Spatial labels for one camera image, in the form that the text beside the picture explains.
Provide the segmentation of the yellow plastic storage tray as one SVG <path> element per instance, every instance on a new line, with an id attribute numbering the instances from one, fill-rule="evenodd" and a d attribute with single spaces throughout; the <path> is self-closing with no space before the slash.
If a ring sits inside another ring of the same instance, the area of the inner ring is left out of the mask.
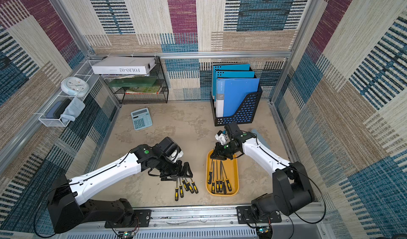
<path id="1" fill-rule="evenodd" d="M 237 159 L 219 161 L 207 155 L 206 189 L 213 196 L 231 197 L 239 191 Z"/>

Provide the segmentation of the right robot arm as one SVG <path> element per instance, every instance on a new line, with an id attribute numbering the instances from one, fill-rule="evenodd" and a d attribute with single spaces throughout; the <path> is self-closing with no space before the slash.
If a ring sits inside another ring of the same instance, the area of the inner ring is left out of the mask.
<path id="1" fill-rule="evenodd" d="M 255 133 L 243 131 L 233 122 L 219 131 L 215 139 L 213 160 L 233 160 L 240 152 L 256 161 L 272 177 L 272 193 L 261 195 L 251 202 L 251 213 L 255 219 L 263 220 L 275 212 L 289 216 L 315 201 L 305 167 L 300 162 L 291 163 L 275 154 Z"/>

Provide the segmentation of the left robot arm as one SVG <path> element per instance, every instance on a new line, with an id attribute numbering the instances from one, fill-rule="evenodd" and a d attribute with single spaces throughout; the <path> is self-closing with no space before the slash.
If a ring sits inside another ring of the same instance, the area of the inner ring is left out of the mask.
<path id="1" fill-rule="evenodd" d="M 57 178 L 48 195 L 47 208 L 56 234 L 68 232 L 79 224 L 107 222 L 128 227 L 135 225 L 136 215 L 129 201 L 93 200 L 100 191 L 143 171 L 159 171 L 161 181 L 192 178 L 189 163 L 183 163 L 179 145 L 166 137 L 154 146 L 139 145 L 126 155 L 97 170 L 68 179 Z"/>

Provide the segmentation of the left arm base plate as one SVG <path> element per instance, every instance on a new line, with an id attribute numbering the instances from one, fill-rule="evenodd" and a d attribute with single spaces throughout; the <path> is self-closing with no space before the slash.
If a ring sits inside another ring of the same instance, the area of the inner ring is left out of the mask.
<path id="1" fill-rule="evenodd" d="M 124 218 L 116 223 L 106 222 L 105 228 L 144 228 L 149 226 L 151 209 L 134 209 L 131 214 L 126 214 Z"/>

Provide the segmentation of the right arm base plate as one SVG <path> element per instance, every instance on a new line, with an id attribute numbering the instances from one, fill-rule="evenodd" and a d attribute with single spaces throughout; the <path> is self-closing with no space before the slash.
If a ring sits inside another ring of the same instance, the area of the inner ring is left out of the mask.
<path id="1" fill-rule="evenodd" d="M 236 208 L 237 219 L 239 224 L 262 224 L 262 223 L 281 223 L 282 218 L 277 211 L 268 214 L 260 214 L 254 207 L 251 206 L 237 206 Z"/>

